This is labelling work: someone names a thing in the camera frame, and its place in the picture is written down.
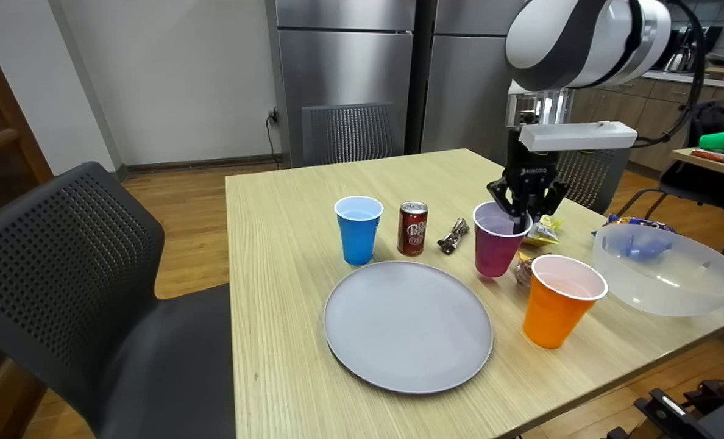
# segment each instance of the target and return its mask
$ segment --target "metal cabinet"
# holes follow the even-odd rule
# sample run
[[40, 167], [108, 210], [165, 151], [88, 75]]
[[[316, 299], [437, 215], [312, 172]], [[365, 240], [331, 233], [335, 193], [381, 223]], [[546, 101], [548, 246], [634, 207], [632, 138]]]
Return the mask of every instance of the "metal cabinet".
[[437, 34], [506, 34], [528, 0], [437, 0]]
[[421, 148], [505, 145], [509, 75], [502, 36], [433, 36]]
[[304, 159], [304, 114], [324, 105], [390, 105], [404, 144], [410, 34], [278, 32], [285, 88], [287, 156]]
[[411, 28], [415, 0], [275, 0], [279, 28]]

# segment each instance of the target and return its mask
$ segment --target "small bowl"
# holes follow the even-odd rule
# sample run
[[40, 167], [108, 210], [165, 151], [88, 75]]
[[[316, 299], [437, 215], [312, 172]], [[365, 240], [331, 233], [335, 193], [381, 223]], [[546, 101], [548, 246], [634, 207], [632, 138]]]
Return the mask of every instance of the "small bowl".
[[593, 264], [613, 296], [647, 315], [694, 317], [724, 305], [724, 256], [668, 229], [607, 223]]

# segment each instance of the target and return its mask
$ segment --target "cup rim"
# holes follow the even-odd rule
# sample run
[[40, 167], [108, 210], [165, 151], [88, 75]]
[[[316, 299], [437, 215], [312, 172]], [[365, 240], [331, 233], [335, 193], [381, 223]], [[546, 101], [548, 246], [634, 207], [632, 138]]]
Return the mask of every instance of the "cup rim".
[[485, 229], [480, 222], [477, 222], [477, 210], [483, 207], [483, 205], [496, 205], [494, 200], [485, 200], [485, 201], [480, 201], [480, 205], [474, 205], [474, 210], [472, 210], [472, 222], [474, 222], [474, 227], [480, 227], [485, 233], [493, 233], [493, 236], [502, 236], [502, 238], [519, 238], [519, 236], [526, 236], [528, 232], [532, 232], [532, 215], [526, 215], [526, 229], [524, 232], [517, 232], [517, 233], [500, 233], [500, 232], [490, 232], [490, 229]]
[[[373, 205], [378, 205], [378, 211], [373, 211], [373, 215], [367, 215], [367, 216], [343, 216], [343, 215], [339, 211], [339, 205], [346, 201], [346, 200], [350, 200], [350, 198], [370, 200]], [[382, 211], [385, 211], [382, 201], [381, 201], [378, 198], [370, 198], [370, 195], [346, 195], [346, 198], [339, 198], [339, 200], [334, 201], [334, 215], [335, 215], [335, 216], [343, 216], [343, 220], [348, 220], [348, 222], [370, 222], [370, 220], [382, 216]]]
[[[551, 282], [546, 282], [544, 277], [535, 276], [535, 266], [539, 266], [540, 261], [546, 261], [546, 259], [561, 259], [561, 261], [569, 261], [569, 264], [583, 266], [587, 272], [593, 272], [594, 277], [599, 277], [599, 282], [601, 282], [601, 292], [598, 292], [598, 295], [593, 295], [593, 296], [583, 296], [583, 295], [569, 295], [569, 292], [565, 292], [565, 290], [561, 290], [561, 288], [554, 288]], [[598, 268], [593, 268], [589, 264], [585, 264], [585, 261], [580, 261], [580, 259], [565, 256], [565, 254], [540, 254], [540, 256], [535, 256], [535, 259], [532, 261], [532, 276], [534, 276], [539, 282], [544, 282], [548, 290], [554, 290], [554, 292], [559, 292], [559, 295], [563, 295], [563, 296], [569, 296], [569, 299], [580, 299], [580, 301], [598, 301], [599, 296], [604, 296], [604, 295], [610, 292], [607, 277], [604, 277]]]

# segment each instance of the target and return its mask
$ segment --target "chair backrest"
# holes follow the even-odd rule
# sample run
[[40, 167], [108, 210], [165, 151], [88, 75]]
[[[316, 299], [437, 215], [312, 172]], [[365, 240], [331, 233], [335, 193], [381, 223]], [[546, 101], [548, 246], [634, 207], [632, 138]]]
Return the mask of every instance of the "chair backrest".
[[697, 145], [701, 134], [724, 131], [724, 105], [701, 101], [694, 106], [688, 122], [685, 145]]
[[632, 148], [561, 154], [556, 171], [565, 195], [594, 211], [604, 211], [621, 182]]
[[0, 351], [90, 422], [101, 370], [154, 305], [161, 223], [97, 162], [0, 210]]
[[304, 162], [404, 154], [393, 105], [312, 105], [303, 110]]

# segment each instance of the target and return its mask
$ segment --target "blue cup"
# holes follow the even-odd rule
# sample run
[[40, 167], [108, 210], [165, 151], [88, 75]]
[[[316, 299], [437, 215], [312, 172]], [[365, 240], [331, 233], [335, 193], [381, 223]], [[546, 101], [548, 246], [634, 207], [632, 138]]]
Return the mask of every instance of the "blue cup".
[[374, 198], [348, 195], [334, 205], [342, 254], [350, 266], [362, 266], [370, 261], [374, 248], [374, 233], [382, 216], [382, 205]]

